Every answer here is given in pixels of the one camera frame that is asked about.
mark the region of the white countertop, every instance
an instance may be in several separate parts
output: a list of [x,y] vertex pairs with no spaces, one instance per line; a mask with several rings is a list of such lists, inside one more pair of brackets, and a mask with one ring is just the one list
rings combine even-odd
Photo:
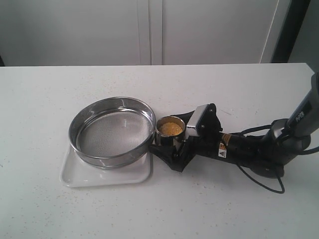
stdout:
[[0,238],[316,238],[319,154],[285,167],[283,195],[203,157],[183,173],[154,157],[141,184],[59,181],[69,124],[97,100],[138,98],[158,119],[216,103],[224,131],[234,132],[288,118],[312,74],[306,64],[0,68]]

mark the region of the sieve rim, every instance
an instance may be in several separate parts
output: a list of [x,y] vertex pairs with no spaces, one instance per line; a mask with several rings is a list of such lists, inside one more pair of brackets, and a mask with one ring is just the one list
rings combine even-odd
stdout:
[[[148,111],[151,113],[151,115],[153,116],[152,119],[150,117],[148,117],[146,114],[143,114],[143,111],[139,111],[140,109],[132,109],[132,108],[129,108],[129,107],[123,107],[123,108],[109,108],[109,109],[104,109],[103,112],[99,112],[95,115],[92,115],[91,117],[87,118],[83,125],[77,130],[77,133],[76,133],[76,136],[75,136],[75,140],[74,140],[74,143],[73,143],[73,140],[71,138],[71,127],[74,123],[74,121],[76,120],[76,118],[78,117],[78,115],[80,115],[81,113],[85,112],[87,109],[89,109],[90,107],[96,105],[96,104],[100,104],[100,103],[103,103],[105,101],[110,101],[110,100],[132,100],[132,101],[136,101],[142,105],[144,105]],[[152,125],[152,130],[150,130],[150,133],[148,134],[148,137],[143,141],[141,142],[138,146],[136,146],[135,148],[133,149],[130,149],[129,151],[126,151],[124,153],[121,153],[121,154],[116,154],[116,155],[112,155],[112,156],[104,156],[104,157],[101,157],[101,156],[93,156],[93,155],[90,155],[90,154],[87,154],[87,153],[84,153],[81,149],[79,149],[79,147],[77,146],[78,144],[78,138],[79,138],[79,135],[81,134],[81,132],[85,129],[85,127],[87,126],[87,124],[89,124],[89,122],[94,122],[96,121],[97,119],[107,115],[107,114],[110,114],[110,113],[113,113],[113,112],[128,112],[128,113],[132,113],[132,114],[138,114],[140,116],[143,116],[145,117],[149,123]],[[69,127],[69,140],[70,140],[70,143],[71,143],[71,146],[73,147],[73,149],[78,153],[78,154],[81,154],[85,157],[89,157],[89,158],[92,158],[92,159],[113,159],[113,158],[118,158],[118,157],[121,157],[121,156],[125,156],[125,155],[130,155],[131,152],[133,151],[136,151],[137,149],[143,147],[149,140],[151,140],[151,138],[154,136],[154,131],[155,131],[155,127],[156,127],[156,117],[155,117],[155,113],[154,111],[152,110],[152,108],[146,104],[145,102],[141,101],[141,100],[138,100],[136,98],[132,98],[132,97],[110,97],[110,98],[106,98],[106,99],[102,99],[102,100],[99,100],[99,101],[96,101],[90,105],[88,105],[87,107],[83,108],[75,117],[74,119],[72,120],[71,122],[71,125]]]

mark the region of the sieve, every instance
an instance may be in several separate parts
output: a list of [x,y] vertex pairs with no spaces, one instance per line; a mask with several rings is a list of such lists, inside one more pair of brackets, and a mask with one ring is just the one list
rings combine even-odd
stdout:
[[75,152],[85,162],[111,169],[137,161],[154,138],[156,118],[144,102],[113,97],[81,110],[69,128]]

